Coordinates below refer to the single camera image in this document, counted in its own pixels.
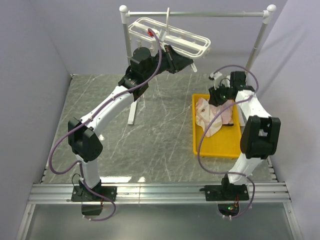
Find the white end hanger clip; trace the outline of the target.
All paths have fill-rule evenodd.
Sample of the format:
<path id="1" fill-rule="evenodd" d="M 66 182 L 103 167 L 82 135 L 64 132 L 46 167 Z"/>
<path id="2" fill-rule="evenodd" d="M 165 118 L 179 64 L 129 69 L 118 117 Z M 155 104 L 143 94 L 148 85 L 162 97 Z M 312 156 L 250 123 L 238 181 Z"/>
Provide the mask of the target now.
<path id="1" fill-rule="evenodd" d="M 192 69 L 192 71 L 193 71 L 194 73 L 196 73 L 196 72 L 198 71 L 198 69 L 197 69 L 197 67 L 196 67 L 196 65 L 195 65 L 194 63 L 192 63 L 192 64 L 190 65 L 190 67 L 191 67 L 191 69 Z"/>

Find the white pink underwear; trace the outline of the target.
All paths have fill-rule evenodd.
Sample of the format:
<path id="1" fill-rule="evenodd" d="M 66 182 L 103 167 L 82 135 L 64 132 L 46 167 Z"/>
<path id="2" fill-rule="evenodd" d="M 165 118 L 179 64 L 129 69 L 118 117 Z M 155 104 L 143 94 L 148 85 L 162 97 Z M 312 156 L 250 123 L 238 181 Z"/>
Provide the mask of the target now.
<path id="1" fill-rule="evenodd" d="M 219 106 L 214 106 L 209 104 L 208 100 L 204 98 L 199 98 L 197 103 L 195 104 L 195 123 L 205 131 L 210 122 L 216 117 L 216 115 L 220 112 Z M 207 138 L 216 134 L 223 125 L 222 117 L 219 115 L 217 119 L 212 123 L 212 125 L 208 128 L 205 136 Z"/>

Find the white plastic clip hanger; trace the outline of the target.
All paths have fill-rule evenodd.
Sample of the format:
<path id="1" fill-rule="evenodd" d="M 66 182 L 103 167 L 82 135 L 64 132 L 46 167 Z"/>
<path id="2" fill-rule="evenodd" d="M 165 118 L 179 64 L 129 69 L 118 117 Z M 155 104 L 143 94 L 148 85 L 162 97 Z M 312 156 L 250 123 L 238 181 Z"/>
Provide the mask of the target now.
<path id="1" fill-rule="evenodd" d="M 211 40 L 207 37 L 169 25 L 171 10 L 167 8 L 165 12 L 133 12 L 129 11 L 126 16 L 140 16 L 128 26 L 129 38 L 142 40 L 143 45 L 149 46 L 151 52 L 155 51 L 156 40 L 148 35 L 148 29 L 159 31 L 164 29 L 167 35 L 162 46 L 171 45 L 182 55 L 193 60 L 205 56 L 210 50 Z"/>

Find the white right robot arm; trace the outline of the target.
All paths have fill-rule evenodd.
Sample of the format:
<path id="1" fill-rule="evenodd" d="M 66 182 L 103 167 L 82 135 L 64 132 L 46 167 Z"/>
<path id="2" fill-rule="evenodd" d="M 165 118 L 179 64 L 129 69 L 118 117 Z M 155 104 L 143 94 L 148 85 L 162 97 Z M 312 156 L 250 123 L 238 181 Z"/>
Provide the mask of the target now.
<path id="1" fill-rule="evenodd" d="M 209 79 L 209 103 L 216 107 L 233 100 L 244 114 L 246 124 L 240 139 L 240 155 L 220 185 L 204 187 L 207 201 L 246 201 L 249 199 L 247 183 L 253 170 L 277 150 L 281 121 L 272 117 L 259 102 L 255 89 L 246 83 L 246 73 L 233 71 L 224 76 L 216 71 Z"/>

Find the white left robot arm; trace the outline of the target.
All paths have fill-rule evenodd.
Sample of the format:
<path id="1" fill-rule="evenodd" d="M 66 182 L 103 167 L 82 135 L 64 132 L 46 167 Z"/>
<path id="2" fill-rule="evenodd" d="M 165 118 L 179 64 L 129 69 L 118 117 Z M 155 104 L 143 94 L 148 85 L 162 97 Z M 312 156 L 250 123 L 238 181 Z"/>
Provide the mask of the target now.
<path id="1" fill-rule="evenodd" d="M 193 64 L 193 60 L 177 53 L 171 45 L 160 48 L 152 55 L 146 47 L 133 52 L 125 75 L 112 93 L 92 112 L 81 119 L 72 118 L 68 122 L 68 144 L 80 161 L 80 180 L 73 187 L 72 202 L 81 202 L 84 216 L 98 216 L 103 203 L 114 202 L 116 186 L 104 186 L 98 173 L 98 156 L 103 151 L 99 139 L 108 123 L 122 110 L 136 102 L 149 87 L 147 80 L 162 73 L 178 73 Z"/>

